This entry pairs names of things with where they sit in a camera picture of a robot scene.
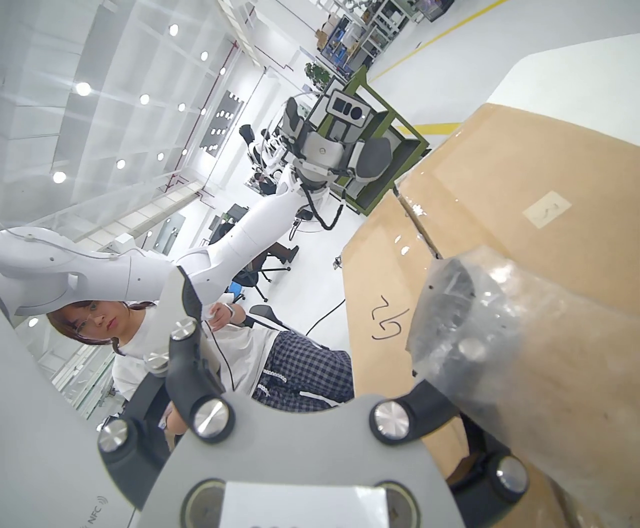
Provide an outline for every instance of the white robotic arm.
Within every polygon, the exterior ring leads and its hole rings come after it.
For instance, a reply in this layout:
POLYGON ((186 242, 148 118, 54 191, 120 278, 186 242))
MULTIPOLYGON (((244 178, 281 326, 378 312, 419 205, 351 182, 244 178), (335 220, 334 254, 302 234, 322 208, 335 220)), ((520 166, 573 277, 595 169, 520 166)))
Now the white robotic arm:
MULTIPOLYGON (((327 192, 314 192, 314 201, 320 203, 327 192)), ((157 300, 178 265, 202 303, 212 303, 239 270, 290 229, 307 203, 288 168, 276 194, 263 198, 232 232, 208 247, 193 248, 175 263, 138 250, 123 255, 85 251, 40 227, 0 231, 0 299, 7 316, 43 314, 83 300, 157 300)))

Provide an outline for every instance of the woman's hand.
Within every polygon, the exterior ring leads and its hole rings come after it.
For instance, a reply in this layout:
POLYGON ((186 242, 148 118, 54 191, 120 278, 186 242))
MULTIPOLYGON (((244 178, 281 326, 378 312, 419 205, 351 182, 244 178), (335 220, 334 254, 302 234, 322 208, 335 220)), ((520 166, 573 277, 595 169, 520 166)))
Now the woman's hand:
POLYGON ((211 319, 208 320, 209 326, 213 332, 217 332, 220 328, 231 323, 231 310, 222 303, 215 303, 209 310, 211 319))

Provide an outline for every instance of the white sticker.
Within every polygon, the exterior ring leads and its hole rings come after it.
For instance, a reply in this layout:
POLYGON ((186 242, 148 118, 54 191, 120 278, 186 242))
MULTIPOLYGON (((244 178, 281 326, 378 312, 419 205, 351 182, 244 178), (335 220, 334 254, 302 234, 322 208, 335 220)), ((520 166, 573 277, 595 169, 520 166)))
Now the white sticker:
POLYGON ((220 528, 388 528, 387 494, 357 486, 229 482, 220 528))
POLYGON ((529 221, 538 229, 542 229, 549 222, 555 220, 571 207, 571 202, 565 200, 555 191, 547 193, 530 208, 522 211, 529 221))

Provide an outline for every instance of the office chair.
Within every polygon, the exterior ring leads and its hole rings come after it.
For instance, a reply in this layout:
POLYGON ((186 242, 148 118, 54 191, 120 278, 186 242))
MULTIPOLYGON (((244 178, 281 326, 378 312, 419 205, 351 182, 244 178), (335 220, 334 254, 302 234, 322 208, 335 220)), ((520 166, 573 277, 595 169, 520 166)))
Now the office chair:
POLYGON ((262 293, 262 291, 260 291, 260 288, 258 287, 258 280, 260 278, 259 273, 262 273, 262 276, 267 280, 267 282, 273 282, 269 277, 267 277, 266 275, 266 271, 291 271, 290 267, 286 267, 286 268, 264 268, 264 262, 267 259, 268 255, 265 255, 263 258, 261 258, 261 260, 258 262, 260 267, 257 269, 254 269, 253 267, 251 269, 248 269, 248 266, 242 270, 240 270, 240 272, 238 272, 238 274, 233 278, 234 282, 237 282, 240 286, 244 286, 245 288, 255 288, 255 290, 260 294, 260 297, 262 297, 263 302, 267 302, 268 299, 264 296, 264 294, 262 293))

